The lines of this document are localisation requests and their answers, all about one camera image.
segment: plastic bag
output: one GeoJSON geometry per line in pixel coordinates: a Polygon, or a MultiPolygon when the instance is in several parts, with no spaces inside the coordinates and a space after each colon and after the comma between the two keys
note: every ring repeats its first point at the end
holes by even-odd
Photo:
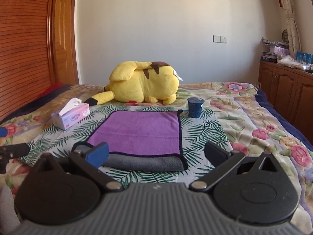
{"type": "Polygon", "coordinates": [[[291,56],[285,56],[281,60],[278,61],[278,64],[283,66],[289,66],[293,68],[297,68],[303,71],[307,71],[311,69],[311,65],[305,65],[297,62],[295,59],[293,59],[291,56]]]}

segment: red fabric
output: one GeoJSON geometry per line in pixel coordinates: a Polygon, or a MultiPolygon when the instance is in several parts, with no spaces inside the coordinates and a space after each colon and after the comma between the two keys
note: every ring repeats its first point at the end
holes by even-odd
{"type": "Polygon", "coordinates": [[[58,82],[58,83],[52,85],[52,86],[49,87],[46,91],[44,91],[43,93],[41,93],[40,95],[38,95],[38,98],[39,98],[39,97],[42,97],[42,96],[45,96],[46,94],[52,92],[53,90],[55,90],[55,89],[57,89],[58,87],[63,86],[63,85],[64,85],[64,84],[61,83],[61,82],[58,82]]]}

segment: slatted wood panel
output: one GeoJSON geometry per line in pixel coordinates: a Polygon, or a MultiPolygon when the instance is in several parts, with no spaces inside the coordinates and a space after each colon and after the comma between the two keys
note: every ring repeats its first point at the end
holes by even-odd
{"type": "Polygon", "coordinates": [[[0,120],[51,86],[49,0],[0,0],[0,120]]]}

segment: purple towel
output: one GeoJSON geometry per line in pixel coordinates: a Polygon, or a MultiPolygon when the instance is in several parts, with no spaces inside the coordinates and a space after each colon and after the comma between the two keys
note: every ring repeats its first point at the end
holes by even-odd
{"type": "Polygon", "coordinates": [[[108,143],[110,156],[104,165],[109,167],[146,171],[187,169],[188,164],[182,153],[180,113],[181,110],[116,111],[94,131],[87,144],[108,143]],[[151,158],[155,158],[154,168],[151,167],[151,158]]]}

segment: green leaf pattern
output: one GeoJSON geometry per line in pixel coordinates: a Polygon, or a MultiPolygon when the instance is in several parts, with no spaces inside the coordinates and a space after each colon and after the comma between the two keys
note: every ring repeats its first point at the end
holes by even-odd
{"type": "Polygon", "coordinates": [[[165,183],[183,182],[191,183],[193,180],[213,169],[204,156],[204,146],[208,140],[220,147],[231,151],[232,147],[211,109],[203,109],[200,118],[190,118],[187,108],[169,106],[93,106],[91,114],[66,131],[50,126],[29,143],[29,155],[22,157],[21,161],[33,166],[42,152],[50,152],[57,158],[67,157],[74,143],[86,140],[108,116],[118,110],[163,111],[171,112],[182,109],[180,114],[182,127],[183,155],[188,162],[189,169],[180,172],[142,172],[119,170],[109,167],[99,169],[112,178],[120,181],[125,187],[129,183],[165,183]]]}

